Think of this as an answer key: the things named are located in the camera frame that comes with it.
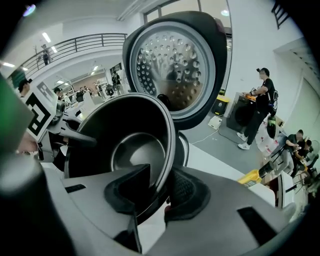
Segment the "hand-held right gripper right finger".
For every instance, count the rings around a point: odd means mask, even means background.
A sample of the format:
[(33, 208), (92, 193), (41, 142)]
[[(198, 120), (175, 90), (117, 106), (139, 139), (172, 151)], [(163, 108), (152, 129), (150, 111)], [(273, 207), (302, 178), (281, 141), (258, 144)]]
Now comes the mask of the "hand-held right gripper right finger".
[(188, 167), (167, 178), (170, 209), (150, 256), (271, 256), (296, 206), (270, 205), (237, 181)]

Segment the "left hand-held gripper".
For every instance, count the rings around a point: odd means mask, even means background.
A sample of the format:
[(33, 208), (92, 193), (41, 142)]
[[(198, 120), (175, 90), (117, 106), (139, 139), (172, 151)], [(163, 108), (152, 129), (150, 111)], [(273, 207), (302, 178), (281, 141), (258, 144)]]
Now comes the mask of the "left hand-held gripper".
[(65, 111), (66, 103), (59, 100), (57, 94), (43, 82), (36, 86), (31, 83), (23, 82), (23, 102), (34, 114), (23, 135), (24, 153), (38, 153), (42, 163), (63, 163), (62, 146), (92, 148), (97, 145), (95, 138), (76, 131), (81, 121)]

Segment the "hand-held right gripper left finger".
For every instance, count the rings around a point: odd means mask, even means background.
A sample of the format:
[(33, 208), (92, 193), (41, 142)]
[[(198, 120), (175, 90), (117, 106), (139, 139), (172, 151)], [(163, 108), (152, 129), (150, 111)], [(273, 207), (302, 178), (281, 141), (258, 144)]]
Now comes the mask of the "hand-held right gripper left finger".
[(45, 168), (44, 175), (75, 256), (141, 255), (134, 203), (149, 183), (149, 164), (67, 179)]

